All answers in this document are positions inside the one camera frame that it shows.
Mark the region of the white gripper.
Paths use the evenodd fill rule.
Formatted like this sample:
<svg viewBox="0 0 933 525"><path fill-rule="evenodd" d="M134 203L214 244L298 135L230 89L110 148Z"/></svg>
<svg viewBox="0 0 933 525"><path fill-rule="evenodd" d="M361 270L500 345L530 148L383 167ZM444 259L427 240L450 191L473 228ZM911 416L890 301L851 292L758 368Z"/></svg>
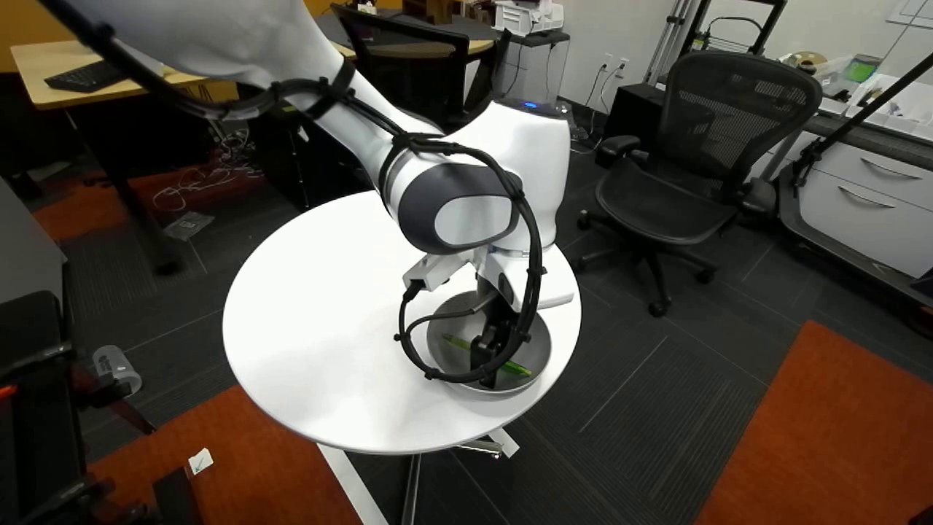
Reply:
<svg viewBox="0 0 933 525"><path fill-rule="evenodd" d="M457 253L422 253L406 275L403 282L421 282L427 292L436 292L447 285L450 280L481 280L491 288L476 292L473 311L488 311L497 301L497 292L519 308L526 304L526 292L530 288L530 256L519 250L500 250L500 248L473 248ZM511 308L505 311L488 311L488 320L481 333L469 345L469 364L503 364L511 329L517 323L517 314Z"/></svg>

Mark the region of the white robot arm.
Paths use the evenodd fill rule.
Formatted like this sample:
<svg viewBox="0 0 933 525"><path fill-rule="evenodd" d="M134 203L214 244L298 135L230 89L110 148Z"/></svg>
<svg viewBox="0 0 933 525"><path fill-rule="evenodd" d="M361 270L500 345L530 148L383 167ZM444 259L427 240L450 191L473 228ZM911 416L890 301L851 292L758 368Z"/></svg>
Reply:
<svg viewBox="0 0 933 525"><path fill-rule="evenodd" d="M473 372L526 340L568 171L568 120L494 100L447 132L396 107L322 31L303 0L42 0L83 43L170 105L214 123L290 107L366 168L422 253L411 294L469 263L497 308Z"/></svg>

